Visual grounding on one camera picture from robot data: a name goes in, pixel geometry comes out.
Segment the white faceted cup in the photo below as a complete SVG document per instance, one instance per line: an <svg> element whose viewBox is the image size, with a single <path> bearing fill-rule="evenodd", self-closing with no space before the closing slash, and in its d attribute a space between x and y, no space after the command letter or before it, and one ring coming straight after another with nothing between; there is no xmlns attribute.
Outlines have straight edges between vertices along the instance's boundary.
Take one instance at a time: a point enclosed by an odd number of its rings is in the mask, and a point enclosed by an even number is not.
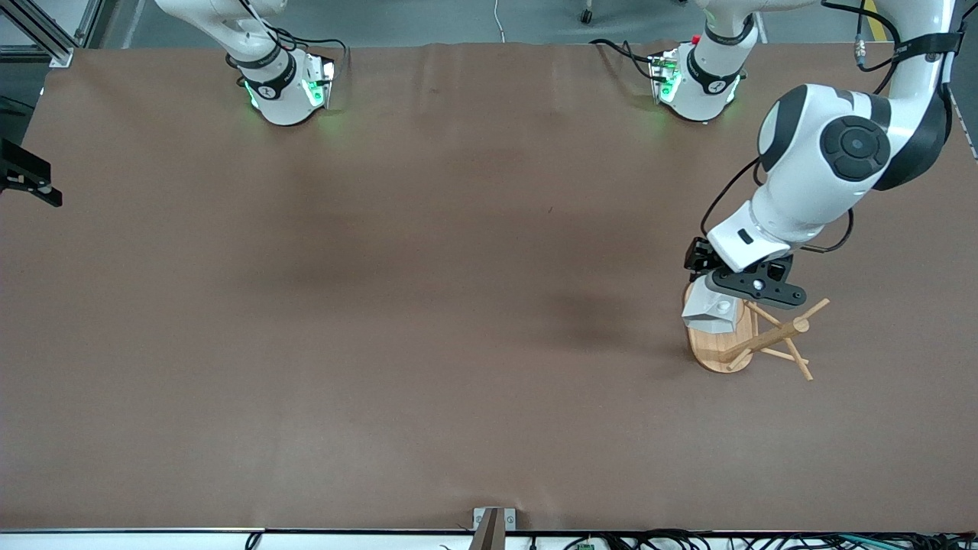
<svg viewBox="0 0 978 550"><path fill-rule="evenodd" d="M737 330L744 309L743 299L724 293L710 272L698 276L685 290L682 321L685 327L702 333L730 334Z"/></svg>

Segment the wooden cup rack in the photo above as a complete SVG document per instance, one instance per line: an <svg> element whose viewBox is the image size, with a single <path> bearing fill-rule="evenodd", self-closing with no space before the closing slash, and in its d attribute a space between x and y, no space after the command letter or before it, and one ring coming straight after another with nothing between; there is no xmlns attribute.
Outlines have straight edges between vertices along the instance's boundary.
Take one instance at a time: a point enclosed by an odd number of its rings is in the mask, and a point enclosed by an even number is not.
<svg viewBox="0 0 978 550"><path fill-rule="evenodd" d="M805 380L813 380L809 360L803 358L795 340L810 329L810 319L831 303L827 297L789 320L779 320L754 302L743 301L743 317L737 330L712 335L685 327L689 351L703 369L716 374L743 371L754 356L767 354L795 364Z"/></svg>

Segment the brown table cover sheet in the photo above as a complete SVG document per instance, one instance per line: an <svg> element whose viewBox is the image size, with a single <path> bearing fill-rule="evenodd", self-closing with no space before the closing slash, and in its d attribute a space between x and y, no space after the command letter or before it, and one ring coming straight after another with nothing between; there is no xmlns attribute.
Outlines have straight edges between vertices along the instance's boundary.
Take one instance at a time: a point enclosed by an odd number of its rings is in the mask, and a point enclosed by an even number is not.
<svg viewBox="0 0 978 550"><path fill-rule="evenodd" d="M711 125L596 47L363 49L255 114L214 50L81 51L0 195L0 529L978 530L978 163L859 203L796 344L701 368L682 258L841 44L755 49Z"/></svg>

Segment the aluminium frame post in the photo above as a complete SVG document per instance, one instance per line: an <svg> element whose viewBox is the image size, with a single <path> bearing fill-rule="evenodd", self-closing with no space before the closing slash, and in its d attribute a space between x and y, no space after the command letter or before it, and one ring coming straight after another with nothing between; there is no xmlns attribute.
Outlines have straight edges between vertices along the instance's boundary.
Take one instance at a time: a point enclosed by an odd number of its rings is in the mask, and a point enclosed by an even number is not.
<svg viewBox="0 0 978 550"><path fill-rule="evenodd" d="M118 0L0 0L0 63L68 67L98 48Z"/></svg>

